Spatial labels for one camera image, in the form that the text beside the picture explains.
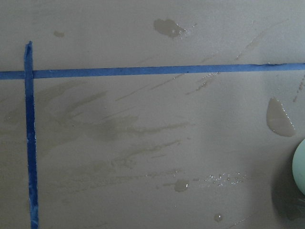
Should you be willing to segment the mint green bowl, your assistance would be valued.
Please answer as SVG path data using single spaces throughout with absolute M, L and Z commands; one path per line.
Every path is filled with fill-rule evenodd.
M 305 140 L 295 150 L 292 161 L 292 172 L 298 189 L 305 194 Z

